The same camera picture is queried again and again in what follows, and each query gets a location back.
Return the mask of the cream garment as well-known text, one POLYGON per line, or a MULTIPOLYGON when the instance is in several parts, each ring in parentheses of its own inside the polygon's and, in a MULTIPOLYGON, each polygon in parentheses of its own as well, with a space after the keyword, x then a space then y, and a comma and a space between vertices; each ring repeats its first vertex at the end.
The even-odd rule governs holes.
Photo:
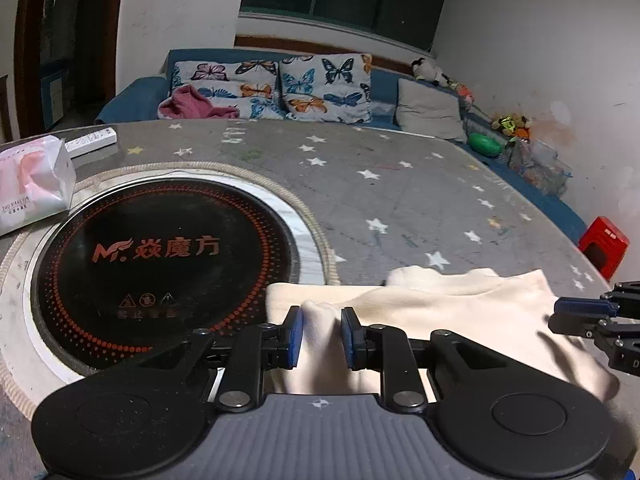
POLYGON ((341 310, 351 307, 363 325, 383 324, 427 340, 451 330, 509 358, 582 387, 601 401, 616 396, 618 379, 576 337, 548 329, 556 297, 544 272, 503 278, 491 269, 444 275, 422 266, 390 272, 383 286, 277 283, 267 289, 267 318, 279 324, 288 309, 303 311, 303 342, 292 370, 273 372, 280 393, 377 393, 380 376, 347 367, 341 310))

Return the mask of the red plastic stool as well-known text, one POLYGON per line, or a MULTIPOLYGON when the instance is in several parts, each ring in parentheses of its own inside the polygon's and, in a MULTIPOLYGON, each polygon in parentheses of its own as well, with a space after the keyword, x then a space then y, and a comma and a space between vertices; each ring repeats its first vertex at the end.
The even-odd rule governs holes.
POLYGON ((598 270, 602 278, 611 281, 629 245, 629 238, 609 218, 599 216, 582 234, 578 249, 598 270))

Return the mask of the clear plastic toy box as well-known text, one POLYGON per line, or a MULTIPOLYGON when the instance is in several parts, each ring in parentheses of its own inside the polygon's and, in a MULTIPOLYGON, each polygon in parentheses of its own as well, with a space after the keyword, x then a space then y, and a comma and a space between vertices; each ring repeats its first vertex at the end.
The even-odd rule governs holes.
POLYGON ((573 169, 559 159, 552 146, 541 141, 516 140, 509 158, 509 167, 539 192, 561 197, 573 169))

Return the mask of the black round induction cooktop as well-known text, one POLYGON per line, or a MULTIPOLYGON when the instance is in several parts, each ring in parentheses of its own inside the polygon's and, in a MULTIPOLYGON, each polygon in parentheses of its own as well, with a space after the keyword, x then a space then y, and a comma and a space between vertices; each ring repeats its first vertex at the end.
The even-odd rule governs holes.
POLYGON ((221 182, 148 179, 53 231, 30 299, 50 351, 87 374, 196 328, 228 337, 262 323, 267 287, 298 276, 293 234, 263 200, 221 182))

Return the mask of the green round toy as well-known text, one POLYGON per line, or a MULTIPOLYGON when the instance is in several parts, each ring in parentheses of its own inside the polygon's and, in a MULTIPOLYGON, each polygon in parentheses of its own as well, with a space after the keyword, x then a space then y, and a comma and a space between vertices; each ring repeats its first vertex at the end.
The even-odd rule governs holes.
POLYGON ((503 150, 503 146, 498 141, 477 132, 471 132, 468 135, 468 145, 472 151, 488 158, 498 157, 503 150))

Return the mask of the yellow orange toy pile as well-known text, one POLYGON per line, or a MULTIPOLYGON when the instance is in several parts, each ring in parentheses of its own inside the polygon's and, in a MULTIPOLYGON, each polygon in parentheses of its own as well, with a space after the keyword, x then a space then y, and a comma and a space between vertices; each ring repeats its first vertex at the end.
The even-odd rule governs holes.
POLYGON ((524 115, 504 115, 491 122, 491 129, 499 131, 509 138, 518 138, 524 141, 530 139, 530 127, 532 122, 524 115))

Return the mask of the grey plain pillow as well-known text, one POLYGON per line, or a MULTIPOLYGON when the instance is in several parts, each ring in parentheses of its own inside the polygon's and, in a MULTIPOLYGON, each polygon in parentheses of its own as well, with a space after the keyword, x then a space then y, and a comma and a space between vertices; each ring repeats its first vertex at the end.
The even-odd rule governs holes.
POLYGON ((402 131, 451 141, 466 141, 460 103, 456 96, 399 79, 396 122, 402 131))

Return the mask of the white remote control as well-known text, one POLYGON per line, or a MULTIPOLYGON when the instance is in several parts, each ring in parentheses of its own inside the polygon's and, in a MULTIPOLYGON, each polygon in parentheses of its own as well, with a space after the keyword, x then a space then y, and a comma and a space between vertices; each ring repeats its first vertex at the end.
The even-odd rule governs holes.
POLYGON ((89 132, 77 139, 69 140, 65 143, 66 152, 71 159, 84 156, 108 148, 117 143, 117 132, 112 127, 89 132))

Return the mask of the pink garment on sofa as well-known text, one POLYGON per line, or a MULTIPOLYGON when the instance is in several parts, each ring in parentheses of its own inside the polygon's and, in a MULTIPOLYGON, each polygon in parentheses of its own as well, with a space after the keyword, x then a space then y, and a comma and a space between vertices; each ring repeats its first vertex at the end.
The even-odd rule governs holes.
POLYGON ((193 86, 184 84, 158 104, 157 117, 160 119, 236 119, 240 117, 240 111, 234 106, 213 106, 193 86))

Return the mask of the right butterfly pillow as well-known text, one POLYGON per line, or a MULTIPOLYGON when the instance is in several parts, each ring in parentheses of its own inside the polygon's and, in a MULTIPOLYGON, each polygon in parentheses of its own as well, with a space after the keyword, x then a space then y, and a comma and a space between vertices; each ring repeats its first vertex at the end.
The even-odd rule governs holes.
POLYGON ((372 55, 299 55, 279 63, 282 102, 300 122, 371 121, 372 55))

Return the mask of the butterfly pillow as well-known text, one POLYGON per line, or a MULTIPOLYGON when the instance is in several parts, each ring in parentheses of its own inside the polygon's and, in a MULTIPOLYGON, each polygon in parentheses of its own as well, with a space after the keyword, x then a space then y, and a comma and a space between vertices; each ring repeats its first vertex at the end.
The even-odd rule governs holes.
POLYGON ((282 102, 300 122, 371 121, 372 55, 299 55, 279 63, 282 102))
POLYGON ((278 68, 277 62, 269 60, 175 62, 168 96, 190 84, 213 106, 236 107, 241 119, 283 119, 278 68))

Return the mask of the left butterfly pillow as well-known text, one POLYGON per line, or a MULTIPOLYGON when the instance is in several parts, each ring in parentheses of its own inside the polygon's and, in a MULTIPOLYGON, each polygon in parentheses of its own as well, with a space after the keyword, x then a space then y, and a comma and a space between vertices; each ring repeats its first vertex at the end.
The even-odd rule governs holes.
POLYGON ((283 119, 278 68, 277 62, 269 60, 175 62, 168 96, 190 84, 213 106, 236 107, 241 119, 283 119))

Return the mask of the pink white tissue pack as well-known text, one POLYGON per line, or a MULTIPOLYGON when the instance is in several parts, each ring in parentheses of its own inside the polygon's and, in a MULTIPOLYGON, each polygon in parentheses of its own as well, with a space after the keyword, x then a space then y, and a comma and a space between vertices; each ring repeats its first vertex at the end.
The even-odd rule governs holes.
POLYGON ((1 153, 1 234, 70 209, 76 172, 65 143, 44 136, 1 153))

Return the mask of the blue corner sofa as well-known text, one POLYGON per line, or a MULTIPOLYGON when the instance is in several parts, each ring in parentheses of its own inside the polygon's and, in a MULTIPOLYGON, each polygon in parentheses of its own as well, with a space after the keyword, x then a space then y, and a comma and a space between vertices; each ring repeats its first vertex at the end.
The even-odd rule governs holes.
POLYGON ((529 122, 495 124, 475 113, 461 84, 414 80, 369 53, 285 54, 245 49, 177 49, 156 76, 136 79, 108 101, 100 124, 178 116, 206 108, 249 120, 329 122, 432 136, 463 145, 577 242, 587 227, 561 200, 570 168, 527 139, 529 122))

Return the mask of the black white plush toy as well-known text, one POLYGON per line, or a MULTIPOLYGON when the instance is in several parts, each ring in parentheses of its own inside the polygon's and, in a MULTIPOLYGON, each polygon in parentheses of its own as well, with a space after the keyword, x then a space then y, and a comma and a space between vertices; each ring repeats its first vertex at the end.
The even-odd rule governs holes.
POLYGON ((411 69, 416 80, 424 80, 439 87, 449 87, 450 79, 442 69, 428 58, 417 58, 411 62, 411 69))

